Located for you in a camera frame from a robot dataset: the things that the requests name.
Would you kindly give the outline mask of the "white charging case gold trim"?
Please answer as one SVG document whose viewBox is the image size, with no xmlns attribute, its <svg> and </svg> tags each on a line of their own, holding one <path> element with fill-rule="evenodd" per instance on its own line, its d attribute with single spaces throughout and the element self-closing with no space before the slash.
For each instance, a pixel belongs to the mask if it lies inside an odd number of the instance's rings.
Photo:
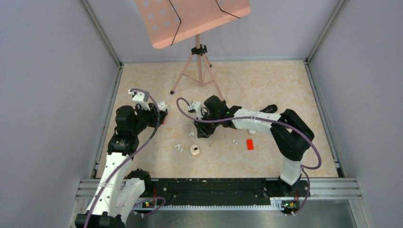
<svg viewBox="0 0 403 228">
<path fill-rule="evenodd" d="M 165 101 L 158 103 L 158 108 L 161 112 L 169 112 L 169 105 Z"/>
</svg>

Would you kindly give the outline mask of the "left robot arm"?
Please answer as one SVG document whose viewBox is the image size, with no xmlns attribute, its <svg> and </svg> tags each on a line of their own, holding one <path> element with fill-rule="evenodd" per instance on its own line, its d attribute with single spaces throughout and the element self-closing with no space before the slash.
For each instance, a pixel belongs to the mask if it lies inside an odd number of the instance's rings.
<svg viewBox="0 0 403 228">
<path fill-rule="evenodd" d="M 106 164 L 94 197 L 84 213 L 75 219 L 77 228 L 124 228 L 140 196 L 152 192 L 149 172 L 137 169 L 126 172 L 139 146 L 138 135 L 147 127 L 157 129 L 165 120 L 169 106 L 149 103 L 124 105 L 116 111 L 116 127 L 107 146 Z"/>
</svg>

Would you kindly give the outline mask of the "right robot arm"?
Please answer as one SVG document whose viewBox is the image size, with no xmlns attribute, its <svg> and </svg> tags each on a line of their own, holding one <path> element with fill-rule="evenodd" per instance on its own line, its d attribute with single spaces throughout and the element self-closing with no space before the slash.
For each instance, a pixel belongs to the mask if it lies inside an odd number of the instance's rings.
<svg viewBox="0 0 403 228">
<path fill-rule="evenodd" d="M 297 191 L 301 162 L 315 135 L 294 110 L 286 109 L 277 113 L 276 105 L 269 105 L 260 111 L 236 105 L 228 107 L 225 101 L 213 95 L 204 103 L 192 102 L 188 111 L 197 116 L 193 124 L 198 138 L 209 138 L 218 126 L 271 134 L 284 157 L 279 191 L 285 196 Z"/>
</svg>

